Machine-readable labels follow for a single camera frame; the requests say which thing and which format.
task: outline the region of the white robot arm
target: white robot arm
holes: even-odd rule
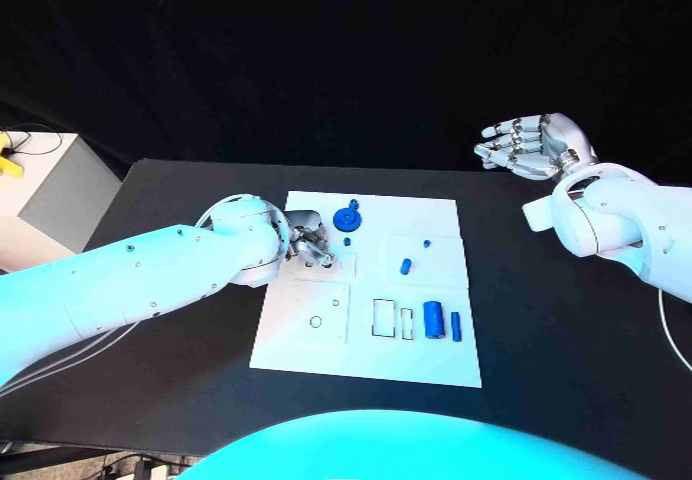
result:
[[[2,276],[0,386],[61,348],[179,309],[228,283],[264,285],[296,255],[332,265],[321,215],[285,214],[260,197],[238,195],[195,227],[149,232]]]
[[[560,113],[502,122],[482,134],[502,135],[475,148],[486,168],[558,180],[553,195],[524,206],[532,230],[553,227],[577,256],[626,264],[692,302],[692,189],[659,186],[622,165],[599,163],[584,132]]]

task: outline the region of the black curtain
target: black curtain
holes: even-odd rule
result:
[[[690,2],[140,0],[3,6],[0,120],[143,157],[481,170],[481,129],[563,112],[690,184]]]

